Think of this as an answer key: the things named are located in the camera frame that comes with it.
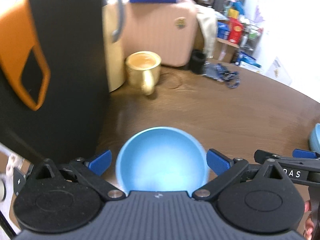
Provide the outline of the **person's right hand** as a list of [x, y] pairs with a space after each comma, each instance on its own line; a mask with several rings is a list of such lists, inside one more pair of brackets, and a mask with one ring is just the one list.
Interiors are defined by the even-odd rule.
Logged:
[[[310, 200], [307, 200], [304, 205], [305, 205], [304, 212], [305, 213], [311, 212]], [[309, 213], [309, 215], [305, 221], [305, 224], [304, 224], [303, 236], [306, 240], [312, 240], [312, 233], [313, 233], [314, 227], [315, 226], [314, 226], [314, 223], [312, 222], [311, 213]]]

